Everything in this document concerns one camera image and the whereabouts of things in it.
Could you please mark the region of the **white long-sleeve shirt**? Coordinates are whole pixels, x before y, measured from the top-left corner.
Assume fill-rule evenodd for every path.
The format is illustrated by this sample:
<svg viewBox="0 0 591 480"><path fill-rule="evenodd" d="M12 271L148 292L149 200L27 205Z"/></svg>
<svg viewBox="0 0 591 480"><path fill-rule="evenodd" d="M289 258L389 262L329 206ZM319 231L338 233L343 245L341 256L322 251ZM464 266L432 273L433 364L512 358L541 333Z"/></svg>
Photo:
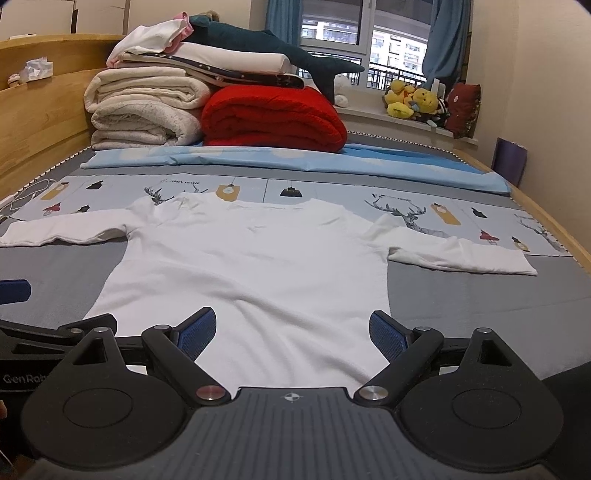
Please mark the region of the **white long-sleeve shirt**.
<svg viewBox="0 0 591 480"><path fill-rule="evenodd" d="M5 247L56 240L127 247L90 309L109 313L122 336L174 325L211 307L216 333L198 365L230 391L345 387L355 391L386 367L369 319L389 305L388 264L530 275L518 250L369 221L311 199L293 205L182 194L160 205L16 222Z"/></svg>

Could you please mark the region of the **wooden headboard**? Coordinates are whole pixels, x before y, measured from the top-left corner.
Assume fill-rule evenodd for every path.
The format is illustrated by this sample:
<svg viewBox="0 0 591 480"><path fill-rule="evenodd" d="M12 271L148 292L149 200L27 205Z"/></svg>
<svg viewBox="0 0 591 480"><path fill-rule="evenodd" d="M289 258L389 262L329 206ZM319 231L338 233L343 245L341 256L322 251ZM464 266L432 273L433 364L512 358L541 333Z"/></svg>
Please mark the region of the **wooden headboard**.
<svg viewBox="0 0 591 480"><path fill-rule="evenodd" d="M29 184L90 145L93 127L83 103L92 78L106 68L119 35L27 36L1 43L1 197ZM10 87L28 60L53 63L47 79Z"/></svg>

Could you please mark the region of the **light blue folded sheet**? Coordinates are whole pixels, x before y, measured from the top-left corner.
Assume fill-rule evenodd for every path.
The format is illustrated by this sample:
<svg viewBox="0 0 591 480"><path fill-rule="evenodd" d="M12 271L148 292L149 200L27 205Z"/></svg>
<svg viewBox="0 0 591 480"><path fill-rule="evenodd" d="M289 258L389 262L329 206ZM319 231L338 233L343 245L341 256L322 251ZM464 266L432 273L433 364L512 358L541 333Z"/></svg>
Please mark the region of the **light blue folded sheet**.
<svg viewBox="0 0 591 480"><path fill-rule="evenodd" d="M378 176L507 196L508 182L461 161L429 153L348 144L341 151L277 147L182 146L101 150L83 163L86 170L217 165L312 173Z"/></svg>

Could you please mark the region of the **cream folded quilt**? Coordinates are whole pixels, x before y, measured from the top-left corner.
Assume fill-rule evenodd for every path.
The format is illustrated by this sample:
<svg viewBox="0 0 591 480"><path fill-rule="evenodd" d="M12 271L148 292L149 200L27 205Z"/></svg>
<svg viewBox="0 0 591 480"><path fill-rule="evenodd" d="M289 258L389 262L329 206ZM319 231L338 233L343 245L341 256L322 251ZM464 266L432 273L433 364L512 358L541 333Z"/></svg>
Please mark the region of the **cream folded quilt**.
<svg viewBox="0 0 591 480"><path fill-rule="evenodd" d="M200 113L211 88L172 67L106 69L88 84L83 101L95 150L187 146L201 136Z"/></svg>

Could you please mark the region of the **tissue pack on headboard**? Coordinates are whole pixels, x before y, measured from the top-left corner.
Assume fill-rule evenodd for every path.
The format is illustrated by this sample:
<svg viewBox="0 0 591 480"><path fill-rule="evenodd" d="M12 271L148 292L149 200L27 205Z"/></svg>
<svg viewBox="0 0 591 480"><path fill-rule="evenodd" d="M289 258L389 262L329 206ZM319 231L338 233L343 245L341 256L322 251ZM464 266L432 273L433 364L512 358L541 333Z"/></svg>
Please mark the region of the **tissue pack on headboard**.
<svg viewBox="0 0 591 480"><path fill-rule="evenodd" d="M53 76L53 63L46 57L28 60L19 72L21 83L48 79Z"/></svg>

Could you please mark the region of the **red folded blanket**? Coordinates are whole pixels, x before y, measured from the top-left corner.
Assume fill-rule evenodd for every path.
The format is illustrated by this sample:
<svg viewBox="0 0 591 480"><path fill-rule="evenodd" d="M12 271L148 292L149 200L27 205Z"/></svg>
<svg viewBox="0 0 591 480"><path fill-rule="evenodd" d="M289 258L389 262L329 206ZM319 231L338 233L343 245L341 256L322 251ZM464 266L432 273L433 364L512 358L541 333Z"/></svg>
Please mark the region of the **red folded blanket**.
<svg viewBox="0 0 591 480"><path fill-rule="evenodd" d="M211 96L200 124L207 146L259 146L335 153L348 131L318 90L231 86Z"/></svg>

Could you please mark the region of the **yellow plush toys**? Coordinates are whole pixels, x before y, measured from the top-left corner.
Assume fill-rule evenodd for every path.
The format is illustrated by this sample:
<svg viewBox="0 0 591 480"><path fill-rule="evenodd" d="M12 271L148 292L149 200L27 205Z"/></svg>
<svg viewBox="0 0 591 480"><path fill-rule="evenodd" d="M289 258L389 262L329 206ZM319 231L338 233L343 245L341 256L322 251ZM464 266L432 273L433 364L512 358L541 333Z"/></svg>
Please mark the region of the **yellow plush toys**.
<svg viewBox="0 0 591 480"><path fill-rule="evenodd" d="M389 116L403 120L435 115L440 107L439 99L432 91L402 80L391 82L384 102Z"/></svg>

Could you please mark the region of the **white folded bedding stack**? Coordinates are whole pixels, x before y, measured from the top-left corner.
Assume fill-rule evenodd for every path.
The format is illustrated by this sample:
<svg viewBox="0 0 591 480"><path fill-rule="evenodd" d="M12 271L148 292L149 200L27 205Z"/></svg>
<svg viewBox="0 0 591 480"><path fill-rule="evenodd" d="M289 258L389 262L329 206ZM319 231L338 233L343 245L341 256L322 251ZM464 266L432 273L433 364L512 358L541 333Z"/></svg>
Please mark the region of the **white folded bedding stack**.
<svg viewBox="0 0 591 480"><path fill-rule="evenodd" d="M172 53L121 53L116 67L155 66L183 69L188 76L216 87L262 85L303 89L287 56L280 53L253 53L182 43Z"/></svg>

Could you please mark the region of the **blue right curtain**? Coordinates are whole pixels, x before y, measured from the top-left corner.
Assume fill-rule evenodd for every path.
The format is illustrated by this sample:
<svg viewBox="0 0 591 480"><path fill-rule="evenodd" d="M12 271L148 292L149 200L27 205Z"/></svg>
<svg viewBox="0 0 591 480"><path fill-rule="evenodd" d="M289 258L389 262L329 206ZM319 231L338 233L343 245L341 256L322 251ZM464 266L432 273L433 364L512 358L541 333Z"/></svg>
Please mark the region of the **blue right curtain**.
<svg viewBox="0 0 591 480"><path fill-rule="evenodd" d="M435 0L422 71L425 87L435 79L451 88L459 79L465 59L471 19L469 0Z"/></svg>

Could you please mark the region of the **blue curtain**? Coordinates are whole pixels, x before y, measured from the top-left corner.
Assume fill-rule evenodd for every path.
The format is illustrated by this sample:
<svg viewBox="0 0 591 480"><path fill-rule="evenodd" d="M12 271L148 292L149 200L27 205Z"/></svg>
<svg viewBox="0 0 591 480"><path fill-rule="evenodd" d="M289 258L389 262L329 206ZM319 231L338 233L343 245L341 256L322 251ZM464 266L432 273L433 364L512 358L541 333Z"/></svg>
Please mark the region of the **blue curtain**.
<svg viewBox="0 0 591 480"><path fill-rule="evenodd" d="M469 0L435 0L422 71L425 87L435 79L451 88L459 79L465 59L471 19Z"/></svg>
<svg viewBox="0 0 591 480"><path fill-rule="evenodd" d="M266 30L290 45L300 45L303 5L303 0L267 1Z"/></svg>

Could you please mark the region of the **pink white folded garment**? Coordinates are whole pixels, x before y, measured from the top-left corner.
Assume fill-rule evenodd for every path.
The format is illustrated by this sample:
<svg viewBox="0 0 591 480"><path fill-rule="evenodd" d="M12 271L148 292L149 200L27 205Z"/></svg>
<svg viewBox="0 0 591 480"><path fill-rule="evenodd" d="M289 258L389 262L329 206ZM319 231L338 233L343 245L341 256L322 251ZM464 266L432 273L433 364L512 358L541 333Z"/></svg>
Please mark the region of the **pink white folded garment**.
<svg viewBox="0 0 591 480"><path fill-rule="evenodd" d="M114 68L125 53L142 55L148 53L172 53L179 44L193 33L185 12L171 20L151 26L140 25L122 38L106 60L108 68Z"/></svg>

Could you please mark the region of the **dark teal shark plush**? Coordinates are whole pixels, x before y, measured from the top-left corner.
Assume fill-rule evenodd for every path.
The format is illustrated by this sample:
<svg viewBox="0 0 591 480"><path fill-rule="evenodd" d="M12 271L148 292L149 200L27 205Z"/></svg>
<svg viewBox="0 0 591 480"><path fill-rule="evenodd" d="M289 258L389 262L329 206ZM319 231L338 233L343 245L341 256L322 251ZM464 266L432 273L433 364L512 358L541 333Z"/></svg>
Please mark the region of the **dark teal shark plush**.
<svg viewBox="0 0 591 480"><path fill-rule="evenodd" d="M205 14L188 18L193 32L188 42L252 53L280 53L290 63L308 71L315 86L329 101L335 100L335 77L346 73L362 73L363 66L339 58L312 56L301 47L291 45L272 32L247 30L209 18Z"/></svg>

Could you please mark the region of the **blue left curtain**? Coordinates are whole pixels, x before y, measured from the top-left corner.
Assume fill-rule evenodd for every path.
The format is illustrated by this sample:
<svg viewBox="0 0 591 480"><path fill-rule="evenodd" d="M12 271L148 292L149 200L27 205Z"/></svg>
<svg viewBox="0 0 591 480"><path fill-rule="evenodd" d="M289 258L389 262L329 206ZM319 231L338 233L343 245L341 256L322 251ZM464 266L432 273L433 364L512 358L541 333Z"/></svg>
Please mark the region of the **blue left curtain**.
<svg viewBox="0 0 591 480"><path fill-rule="evenodd" d="M290 45L300 45L303 5L303 0L267 1L266 30Z"/></svg>

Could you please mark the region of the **purple box by wall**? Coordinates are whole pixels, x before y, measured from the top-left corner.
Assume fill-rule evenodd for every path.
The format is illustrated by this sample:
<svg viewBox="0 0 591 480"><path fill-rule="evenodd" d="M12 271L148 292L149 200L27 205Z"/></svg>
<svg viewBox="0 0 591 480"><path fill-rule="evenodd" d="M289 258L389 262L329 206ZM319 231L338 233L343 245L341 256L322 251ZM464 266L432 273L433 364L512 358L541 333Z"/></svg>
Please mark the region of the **purple box by wall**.
<svg viewBox="0 0 591 480"><path fill-rule="evenodd" d="M518 186L522 180L527 159L526 148L498 137L491 168L511 184Z"/></svg>

